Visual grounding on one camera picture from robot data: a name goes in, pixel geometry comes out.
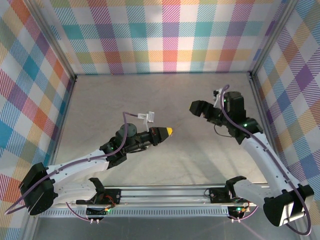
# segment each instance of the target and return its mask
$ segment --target black bracket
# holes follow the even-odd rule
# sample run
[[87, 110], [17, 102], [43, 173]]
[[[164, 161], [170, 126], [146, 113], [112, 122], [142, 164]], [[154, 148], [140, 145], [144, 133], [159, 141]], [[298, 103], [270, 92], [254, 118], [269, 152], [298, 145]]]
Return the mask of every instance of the black bracket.
[[229, 191], [226, 187], [217, 188], [211, 187], [209, 188], [209, 197], [210, 203], [218, 204], [218, 203], [228, 203], [230, 202]]

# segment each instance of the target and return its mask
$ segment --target metal corner post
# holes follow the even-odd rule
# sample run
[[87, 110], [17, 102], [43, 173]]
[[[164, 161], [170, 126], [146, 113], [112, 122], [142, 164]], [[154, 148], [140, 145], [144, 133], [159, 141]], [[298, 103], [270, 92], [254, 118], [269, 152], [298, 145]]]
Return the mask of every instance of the metal corner post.
[[268, 41], [266, 42], [264, 48], [261, 51], [255, 65], [253, 66], [251, 75], [256, 76], [262, 65], [264, 64], [267, 56], [269, 55], [272, 47], [274, 46], [275, 42], [277, 41], [280, 33], [284, 29], [286, 23], [288, 22], [289, 17], [291, 16], [292, 12], [294, 11], [297, 3], [299, 0], [287, 0], [286, 5], [283, 8], [283, 11], [280, 14], [279, 19], [277, 20], [275, 27], [270, 34]]
[[[60, 61], [61, 65], [63, 66], [64, 70], [70, 77], [72, 84], [68, 93], [68, 98], [66, 100], [66, 107], [64, 110], [64, 113], [62, 115], [62, 121], [61, 121], [61, 126], [60, 126], [60, 131], [58, 132], [55, 144], [54, 144], [54, 150], [52, 153], [52, 156], [49, 159], [48, 164], [52, 165], [54, 164], [57, 153], [58, 153], [58, 148], [61, 142], [62, 134], [65, 128], [65, 123], [67, 119], [67, 115], [69, 112], [70, 108], [70, 102], [72, 98], [72, 93], [75, 87], [77, 75], [73, 71], [66, 55], [60, 48], [59, 43], [57, 42], [55, 36], [53, 35], [47, 21], [45, 18], [42, 16], [41, 11], [39, 10], [37, 4], [34, 2], [34, 0], [24, 0], [25, 5], [31, 12], [32, 16], [34, 17], [36, 23], [39, 25], [43, 35], [45, 36], [46, 40], [48, 41], [49, 45], [53, 49], [53, 52], [56, 54], [58, 60]], [[19, 240], [32, 240], [37, 228], [37, 223], [38, 223], [39, 217], [38, 216], [30, 216], [27, 212], [25, 213], [23, 220], [22, 220], [22, 225], [21, 225], [21, 230], [18, 236]]]
[[53, 49], [54, 53], [56, 54], [57, 58], [61, 62], [64, 70], [68, 73], [73, 81], [76, 81], [76, 74], [73, 71], [68, 58], [64, 54], [64, 51], [61, 49], [56, 37], [52, 33], [50, 26], [46, 19], [43, 17], [41, 11], [35, 0], [23, 0], [27, 8], [29, 9], [30, 13], [34, 17], [36, 23], [39, 25], [41, 32], [43, 33], [44, 37], [48, 41], [49, 45]]

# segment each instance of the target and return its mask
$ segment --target metal extrusion frame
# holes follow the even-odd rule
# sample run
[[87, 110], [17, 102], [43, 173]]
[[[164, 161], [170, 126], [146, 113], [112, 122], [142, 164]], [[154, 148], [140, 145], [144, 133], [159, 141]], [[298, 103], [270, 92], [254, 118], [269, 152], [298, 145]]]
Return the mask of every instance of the metal extrusion frame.
[[289, 17], [291, 16], [292, 12], [294, 11], [297, 3], [299, 0], [288, 0], [286, 5], [284, 6], [279, 19], [277, 20], [272, 33], [270, 34], [264, 48], [261, 51], [255, 65], [252, 68], [251, 74], [252, 76], [256, 76], [262, 65], [264, 64], [266, 58], [268, 57], [272, 47], [274, 46], [275, 42], [278, 40], [279, 35], [281, 34], [282, 30], [284, 29]]
[[35, 3], [34, 0], [24, 0], [26, 7], [29, 9], [30, 13], [34, 17], [36, 23], [39, 25], [43, 35], [45, 36], [46, 40], [48, 41], [49, 45], [53, 49], [54, 53], [56, 54], [57, 58], [59, 59], [60, 63], [62, 64], [64, 70], [68, 73], [68, 75], [76, 81], [77, 75], [75, 74], [74, 70], [72, 69], [68, 58], [66, 57], [65, 53], [61, 49], [55, 35], [51, 31], [51, 28], [43, 17], [38, 5]]
[[[266, 183], [256, 183], [268, 188]], [[211, 203], [206, 196], [209, 188], [225, 188], [224, 184], [181, 184], [181, 185], [140, 185], [105, 186], [106, 189], [120, 189], [120, 203], [106, 218], [118, 217], [228, 217], [228, 207], [243, 207], [247, 203]], [[86, 215], [86, 208], [105, 208], [105, 205], [79, 205], [72, 203], [75, 211]], [[39, 216], [40, 218], [75, 218], [65, 204], [57, 204]]]

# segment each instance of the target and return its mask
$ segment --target plaid wall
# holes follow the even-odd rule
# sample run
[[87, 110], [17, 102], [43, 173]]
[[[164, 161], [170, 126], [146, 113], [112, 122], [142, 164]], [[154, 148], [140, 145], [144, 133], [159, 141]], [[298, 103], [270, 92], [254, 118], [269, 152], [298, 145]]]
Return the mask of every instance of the plaid wall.
[[280, 158], [315, 192], [313, 225], [320, 225], [319, 13], [319, 0], [300, 0], [258, 73]]
[[0, 239], [18, 237], [25, 210], [4, 216], [33, 164], [48, 160], [71, 88], [23, 0], [0, 0]]
[[36, 1], [78, 74], [246, 72], [285, 2]]

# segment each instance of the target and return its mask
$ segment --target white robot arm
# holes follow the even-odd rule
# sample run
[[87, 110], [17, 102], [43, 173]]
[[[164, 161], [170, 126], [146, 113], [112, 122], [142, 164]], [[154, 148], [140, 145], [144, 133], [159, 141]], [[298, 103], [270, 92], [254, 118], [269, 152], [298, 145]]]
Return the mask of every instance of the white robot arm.
[[[308, 184], [300, 184], [287, 170], [257, 121], [246, 116], [243, 96], [237, 91], [224, 93], [228, 88], [226, 85], [213, 92], [214, 105], [198, 100], [191, 104], [189, 110], [212, 124], [226, 126], [229, 134], [250, 154], [270, 187], [260, 188], [244, 176], [238, 176], [226, 181], [230, 197], [241, 197], [263, 208], [268, 220], [277, 227], [305, 215], [310, 222], [308, 209], [314, 191]], [[218, 99], [221, 108], [216, 107]]]

